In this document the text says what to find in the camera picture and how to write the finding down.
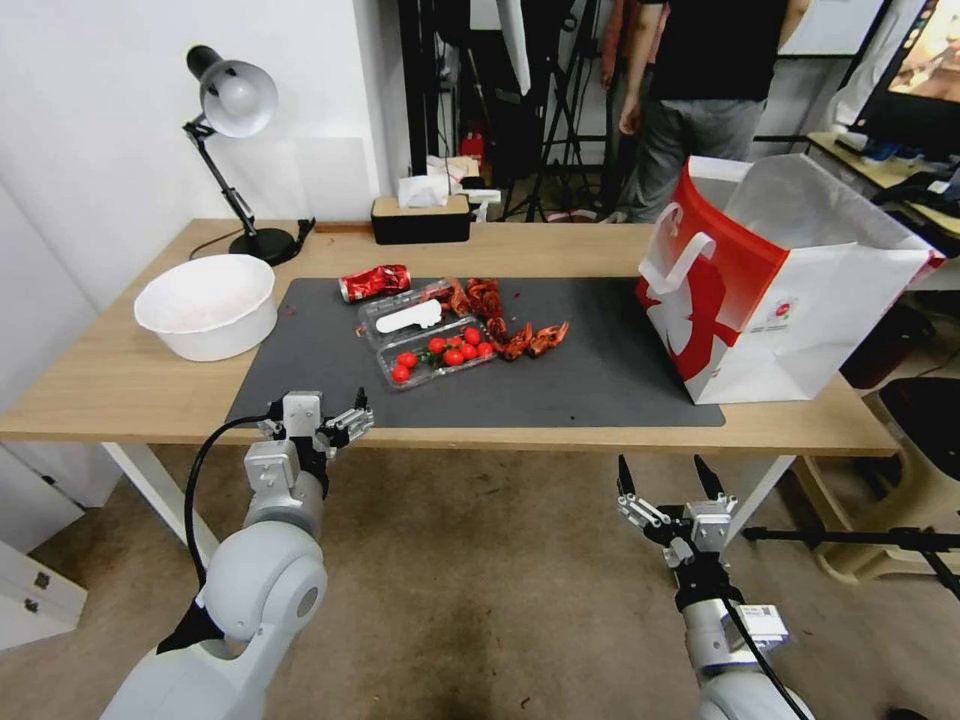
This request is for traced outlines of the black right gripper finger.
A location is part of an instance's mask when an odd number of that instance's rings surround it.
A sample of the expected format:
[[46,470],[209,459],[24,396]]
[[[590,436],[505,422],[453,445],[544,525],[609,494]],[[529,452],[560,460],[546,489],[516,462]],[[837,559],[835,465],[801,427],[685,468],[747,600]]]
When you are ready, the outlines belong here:
[[618,456],[617,503],[618,510],[633,526],[654,543],[669,543],[674,537],[673,519],[651,503],[639,497],[632,473],[623,454]]
[[693,459],[697,477],[707,498],[729,507],[732,497],[726,494],[718,475],[699,454],[695,454]]

